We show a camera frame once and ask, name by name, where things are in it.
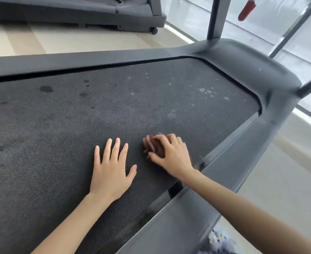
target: right hand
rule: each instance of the right hand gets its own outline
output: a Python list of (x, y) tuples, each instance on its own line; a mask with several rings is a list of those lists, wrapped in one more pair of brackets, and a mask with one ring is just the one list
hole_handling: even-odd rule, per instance
[(168, 136), (171, 142), (163, 134), (155, 136), (164, 146), (165, 158), (160, 158), (153, 152), (149, 152), (148, 155), (154, 163), (162, 166), (170, 175), (183, 181), (185, 176), (194, 170), (190, 155), (186, 144), (183, 143), (180, 137), (176, 137), (175, 134), (169, 134)]

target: caster wheel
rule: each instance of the caster wheel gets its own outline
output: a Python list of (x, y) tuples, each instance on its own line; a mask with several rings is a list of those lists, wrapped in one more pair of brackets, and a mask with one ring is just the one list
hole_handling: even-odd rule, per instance
[(151, 33), (152, 35), (155, 35), (158, 33), (158, 29), (156, 27), (151, 27)]

